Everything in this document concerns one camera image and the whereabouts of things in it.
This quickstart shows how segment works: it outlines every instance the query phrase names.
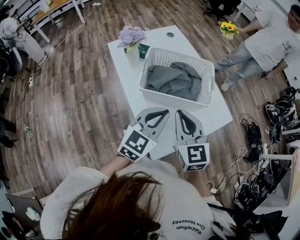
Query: white table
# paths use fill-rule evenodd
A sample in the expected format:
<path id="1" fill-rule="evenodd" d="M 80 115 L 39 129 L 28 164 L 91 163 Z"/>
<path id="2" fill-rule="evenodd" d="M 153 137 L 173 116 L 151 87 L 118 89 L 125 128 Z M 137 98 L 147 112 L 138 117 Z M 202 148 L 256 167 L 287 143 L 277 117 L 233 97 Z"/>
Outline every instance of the white table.
<path id="1" fill-rule="evenodd" d="M 168 32 L 172 32 L 174 37 L 168 37 L 166 35 Z M 143 41 L 143 44 L 199 58 L 199 55 L 190 42 L 176 26 L 151 30 L 148 34 L 148 39 Z M 144 100 L 142 92 L 139 90 L 140 83 L 138 77 L 131 68 L 128 59 L 124 54 L 124 50 L 118 48 L 118 45 L 119 40 L 116 40 L 109 43 L 108 48 L 133 115 L 136 117 L 141 110 L 149 107 L 156 106 L 167 108 L 166 106 L 149 103 Z M 158 145 L 150 152 L 152 159 L 159 159 L 175 152 L 173 146 L 177 141 L 175 133 L 175 112 L 177 109 L 170 107 L 168 107 L 168 109 L 170 110 L 170 117 L 157 139 Z M 201 121 L 206 135 L 216 131 L 233 120 L 218 87 L 215 87 L 215 90 L 213 91 L 211 105 L 192 112 L 192 114 Z"/>
<path id="2" fill-rule="evenodd" d="M 84 23 L 83 15 L 80 12 L 80 9 L 76 3 L 76 0 L 55 0 L 50 5 L 50 8 L 47 12 L 43 13 L 41 10 L 37 13 L 37 15 L 33 18 L 32 26 L 38 31 L 38 33 L 43 37 L 43 39 L 46 40 L 47 43 L 50 43 L 50 39 L 47 37 L 47 35 L 41 30 L 41 28 L 38 26 L 38 22 L 45 19 L 46 17 L 49 17 L 50 21 L 55 24 L 55 21 L 51 17 L 51 14 L 55 12 L 57 9 L 63 7 L 66 4 L 69 4 L 70 2 L 73 3 L 76 12 L 81 20 L 82 23 Z M 80 0 L 82 8 L 84 8 L 83 0 Z"/>
<path id="3" fill-rule="evenodd" d="M 238 13 L 236 14 L 236 16 L 233 19 L 233 22 L 236 22 L 239 18 L 239 16 L 241 15 L 242 11 L 245 9 L 245 7 L 249 8 L 249 10 L 251 10 L 253 13 L 257 13 L 258 9 L 261 8 L 261 4 L 260 2 L 255 4 L 253 2 L 248 3 L 247 0 L 242 0 L 242 2 L 240 3 L 240 9 L 238 11 Z"/>

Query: shoe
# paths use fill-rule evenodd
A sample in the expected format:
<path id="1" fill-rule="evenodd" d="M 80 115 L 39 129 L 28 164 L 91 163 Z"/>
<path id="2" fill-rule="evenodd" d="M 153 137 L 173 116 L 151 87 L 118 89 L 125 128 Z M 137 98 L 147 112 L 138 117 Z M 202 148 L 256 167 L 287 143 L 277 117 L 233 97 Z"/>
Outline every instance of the shoe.
<path id="1" fill-rule="evenodd" d="M 223 92 L 226 92 L 229 89 L 230 85 L 231 84 L 229 84 L 228 82 L 224 81 L 223 84 L 221 85 L 221 90 Z"/>

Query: white laundry basket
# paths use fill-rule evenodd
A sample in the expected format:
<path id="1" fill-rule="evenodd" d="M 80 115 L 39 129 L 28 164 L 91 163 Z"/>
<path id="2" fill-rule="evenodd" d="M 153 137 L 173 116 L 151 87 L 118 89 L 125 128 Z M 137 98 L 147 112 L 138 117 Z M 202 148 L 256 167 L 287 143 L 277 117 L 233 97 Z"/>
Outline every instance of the white laundry basket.
<path id="1" fill-rule="evenodd" d="M 169 67 L 173 62 L 187 63 L 192 66 L 202 78 L 202 88 L 196 102 L 145 89 L 148 67 L 153 65 Z M 215 68 L 212 62 L 156 47 L 151 47 L 147 52 L 145 67 L 143 72 L 140 74 L 140 90 L 142 91 L 146 101 L 190 112 L 210 105 L 214 85 Z"/>

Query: white cable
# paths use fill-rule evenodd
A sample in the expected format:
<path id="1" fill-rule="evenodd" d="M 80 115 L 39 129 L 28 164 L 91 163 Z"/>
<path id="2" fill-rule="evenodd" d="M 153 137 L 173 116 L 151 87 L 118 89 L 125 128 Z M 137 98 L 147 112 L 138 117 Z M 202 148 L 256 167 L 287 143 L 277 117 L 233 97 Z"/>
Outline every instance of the white cable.
<path id="1" fill-rule="evenodd" d="M 90 14 L 89 15 L 87 15 L 86 17 L 85 17 L 85 19 L 84 19 L 84 23 L 83 24 L 81 24 L 77 29 L 75 29 L 73 32 L 71 32 L 69 35 L 67 35 L 66 37 L 65 37 L 65 39 L 63 39 L 57 46 L 56 46 L 56 48 L 52 51 L 52 53 L 49 55 L 49 57 L 45 60 L 45 62 L 36 70 L 36 72 L 48 61 L 48 59 L 51 57 L 51 55 L 55 52 L 55 50 L 69 37 L 69 36 L 71 36 L 73 33 L 75 33 L 77 30 L 79 30 L 85 23 L 86 23 L 86 19 L 92 14 L 92 12 L 94 11 L 94 8 L 95 8 L 95 6 L 97 6 L 97 5 L 94 5 L 93 6 L 93 8 L 92 8 L 92 10 L 91 10 L 91 12 L 90 12 Z"/>
<path id="2" fill-rule="evenodd" d="M 246 152 L 245 152 L 245 154 L 244 154 L 242 157 L 240 157 L 240 151 L 241 151 L 242 149 L 246 149 Z M 243 171 L 240 170 L 238 161 L 240 161 L 242 158 L 244 158 L 244 157 L 246 156 L 247 152 L 248 152 L 248 149 L 247 149 L 247 148 L 245 148 L 245 147 L 240 148 L 239 154 L 238 154 L 238 157 L 237 157 L 237 160 L 234 161 L 234 162 L 231 164 L 229 170 L 228 170 L 227 173 L 225 174 L 225 176 L 224 176 L 222 182 L 220 183 L 220 186 L 217 188 L 216 191 L 218 191 L 218 190 L 221 188 L 221 186 L 225 183 L 227 174 L 230 172 L 230 170 L 232 169 L 232 167 L 233 167 L 233 165 L 234 165 L 235 163 L 236 163 L 236 165 L 238 166 L 239 172 L 240 172 L 240 173 L 243 173 L 243 174 L 249 173 L 250 171 L 252 171 L 252 170 L 257 166 L 257 164 L 255 164 L 255 166 L 254 166 L 251 170 L 249 170 L 248 172 L 243 172 Z M 209 182 L 212 182 L 212 183 L 213 183 L 213 188 L 215 188 L 215 183 L 214 183 L 213 181 L 208 181 L 206 184 L 208 184 Z"/>
<path id="3" fill-rule="evenodd" d="M 208 184 L 209 182 L 212 182 L 212 188 L 215 188 L 215 183 L 213 181 L 208 181 L 206 184 Z"/>
<path id="4" fill-rule="evenodd" d="M 273 147 L 274 147 L 274 145 L 275 145 L 276 143 L 274 143 L 273 145 L 272 145 L 272 147 L 271 147 L 271 154 L 273 154 Z"/>

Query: brown hair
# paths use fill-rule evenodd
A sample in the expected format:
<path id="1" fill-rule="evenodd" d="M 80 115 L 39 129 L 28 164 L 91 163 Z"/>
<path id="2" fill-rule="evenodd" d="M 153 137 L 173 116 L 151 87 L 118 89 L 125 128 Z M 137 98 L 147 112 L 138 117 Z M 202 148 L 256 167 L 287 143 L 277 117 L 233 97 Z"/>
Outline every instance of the brown hair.
<path id="1" fill-rule="evenodd" d="M 145 240 L 148 233 L 160 228 L 155 222 L 160 212 L 160 197 L 157 206 L 151 206 L 153 194 L 160 183 L 144 172 L 117 176 L 102 182 L 82 195 L 71 205 L 65 224 L 64 239 L 72 240 Z M 91 195 L 84 208 L 73 214 L 74 205 Z M 147 195 L 146 204 L 138 204 Z"/>

